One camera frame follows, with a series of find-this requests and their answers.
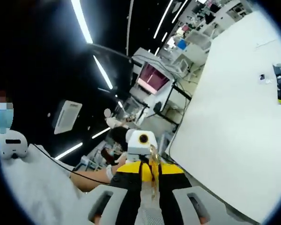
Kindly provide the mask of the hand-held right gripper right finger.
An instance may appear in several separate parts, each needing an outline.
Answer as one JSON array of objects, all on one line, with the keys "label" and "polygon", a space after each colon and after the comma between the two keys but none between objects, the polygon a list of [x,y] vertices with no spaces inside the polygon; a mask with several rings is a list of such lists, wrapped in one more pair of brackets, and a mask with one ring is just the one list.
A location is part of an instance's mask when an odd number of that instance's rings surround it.
[{"label": "hand-held right gripper right finger", "polygon": [[159,166],[160,207],[166,225],[249,225],[200,186],[191,186],[175,164]]}]

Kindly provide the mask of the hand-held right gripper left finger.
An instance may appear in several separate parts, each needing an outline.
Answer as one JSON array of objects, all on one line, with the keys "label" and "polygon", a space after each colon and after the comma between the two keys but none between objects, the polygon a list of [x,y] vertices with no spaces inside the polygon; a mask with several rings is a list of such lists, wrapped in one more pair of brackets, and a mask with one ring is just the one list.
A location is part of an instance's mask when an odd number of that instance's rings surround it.
[{"label": "hand-held right gripper left finger", "polygon": [[88,219],[96,225],[133,225],[141,204],[142,162],[137,161],[116,170],[109,185],[93,191]]}]

